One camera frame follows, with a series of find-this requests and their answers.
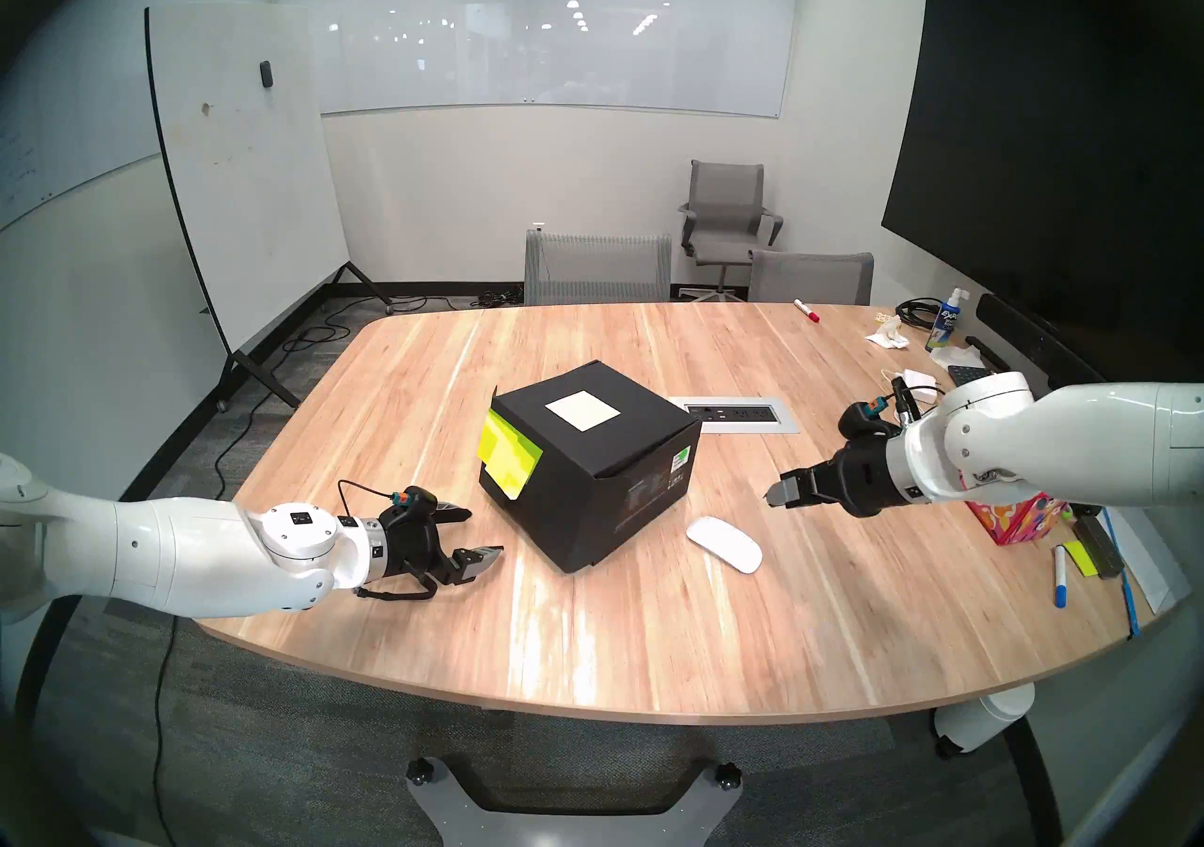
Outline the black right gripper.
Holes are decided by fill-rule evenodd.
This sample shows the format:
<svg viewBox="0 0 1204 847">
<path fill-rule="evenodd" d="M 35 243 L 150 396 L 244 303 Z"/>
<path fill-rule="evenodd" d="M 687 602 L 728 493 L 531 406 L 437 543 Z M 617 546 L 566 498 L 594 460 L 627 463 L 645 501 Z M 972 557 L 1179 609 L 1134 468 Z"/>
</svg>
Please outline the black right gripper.
<svg viewBox="0 0 1204 847">
<path fill-rule="evenodd" d="M 765 494 L 777 507 L 818 507 L 839 502 L 848 514 L 877 516 L 883 510 L 910 502 L 909 480 L 899 483 L 891 455 L 899 436 L 858 436 L 845 441 L 833 459 L 781 474 Z"/>
</svg>

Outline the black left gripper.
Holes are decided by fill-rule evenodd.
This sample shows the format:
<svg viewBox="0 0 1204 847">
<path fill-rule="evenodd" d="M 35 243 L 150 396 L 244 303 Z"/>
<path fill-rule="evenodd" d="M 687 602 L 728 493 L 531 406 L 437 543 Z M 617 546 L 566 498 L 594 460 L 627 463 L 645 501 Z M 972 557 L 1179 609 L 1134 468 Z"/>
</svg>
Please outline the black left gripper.
<svg viewBox="0 0 1204 847">
<path fill-rule="evenodd" d="M 385 508 L 380 525 L 385 540 L 385 565 L 382 578 L 412 574 L 421 583 L 464 586 L 471 583 L 498 561 L 502 546 L 456 548 L 450 557 L 442 549 L 437 524 L 470 520 L 467 507 L 437 505 L 433 510 Z"/>
</svg>

